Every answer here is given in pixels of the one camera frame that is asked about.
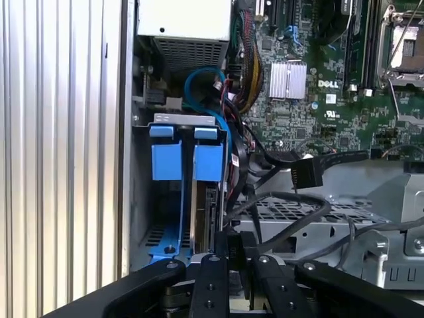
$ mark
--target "ribbed metal panel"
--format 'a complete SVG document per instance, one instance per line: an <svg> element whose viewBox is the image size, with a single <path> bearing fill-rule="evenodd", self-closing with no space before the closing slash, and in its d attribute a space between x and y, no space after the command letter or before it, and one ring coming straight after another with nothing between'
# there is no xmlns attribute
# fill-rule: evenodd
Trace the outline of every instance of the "ribbed metal panel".
<svg viewBox="0 0 424 318"><path fill-rule="evenodd" d="M0 5L0 317L118 276L120 28L121 1Z"/></svg>

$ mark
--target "black connector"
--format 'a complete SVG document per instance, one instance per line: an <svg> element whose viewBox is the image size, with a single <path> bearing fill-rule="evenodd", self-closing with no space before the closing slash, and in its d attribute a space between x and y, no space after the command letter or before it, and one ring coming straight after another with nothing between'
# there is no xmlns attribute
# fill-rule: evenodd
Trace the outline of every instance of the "black connector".
<svg viewBox="0 0 424 318"><path fill-rule="evenodd" d="M422 161L404 161L403 172L405 174L424 174L424 162Z"/></svg>
<svg viewBox="0 0 424 318"><path fill-rule="evenodd" d="M383 150L381 150L380 148L371 148L370 150L371 160L381 159L382 156L383 156Z"/></svg>
<svg viewBox="0 0 424 318"><path fill-rule="evenodd" d="M302 159L291 164L294 189L307 189L323 185L323 170L316 158Z"/></svg>
<svg viewBox="0 0 424 318"><path fill-rule="evenodd" d="M236 12L240 12L243 10L253 10L255 7L256 1L255 0L237 0L234 4L234 8Z"/></svg>

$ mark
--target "black plastic bracket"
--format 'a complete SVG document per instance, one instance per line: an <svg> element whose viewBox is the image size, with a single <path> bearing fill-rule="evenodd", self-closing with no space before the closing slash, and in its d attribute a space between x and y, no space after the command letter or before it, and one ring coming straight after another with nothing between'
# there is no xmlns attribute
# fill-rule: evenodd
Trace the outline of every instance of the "black plastic bracket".
<svg viewBox="0 0 424 318"><path fill-rule="evenodd" d="M275 317L314 317L294 280L286 277L277 261L267 255L252 259L254 281L251 309L272 310Z"/></svg>
<svg viewBox="0 0 424 318"><path fill-rule="evenodd" d="M208 254L201 260L200 271L194 283L190 318L228 317L229 269L226 258Z"/></svg>

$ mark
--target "chip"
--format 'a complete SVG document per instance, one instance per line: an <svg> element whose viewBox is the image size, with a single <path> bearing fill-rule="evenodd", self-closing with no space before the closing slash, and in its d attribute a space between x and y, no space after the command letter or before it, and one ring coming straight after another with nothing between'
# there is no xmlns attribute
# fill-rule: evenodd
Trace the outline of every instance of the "chip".
<svg viewBox="0 0 424 318"><path fill-rule="evenodd" d="M298 128L296 131L297 139L305 139L306 138L306 129Z"/></svg>
<svg viewBox="0 0 424 318"><path fill-rule="evenodd" d="M270 51L272 49L272 41L267 38L262 40L262 49Z"/></svg>
<svg viewBox="0 0 424 318"><path fill-rule="evenodd" d="M347 147L349 145L349 137L340 137L340 147Z"/></svg>

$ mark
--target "silver heatsink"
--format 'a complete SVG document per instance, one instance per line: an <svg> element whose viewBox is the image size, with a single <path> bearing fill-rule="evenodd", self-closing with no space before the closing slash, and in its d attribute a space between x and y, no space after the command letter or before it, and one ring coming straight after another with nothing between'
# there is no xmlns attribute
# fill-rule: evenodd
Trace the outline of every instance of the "silver heatsink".
<svg viewBox="0 0 424 318"><path fill-rule="evenodd" d="M303 99L306 91L306 64L272 63L270 97L278 99Z"/></svg>

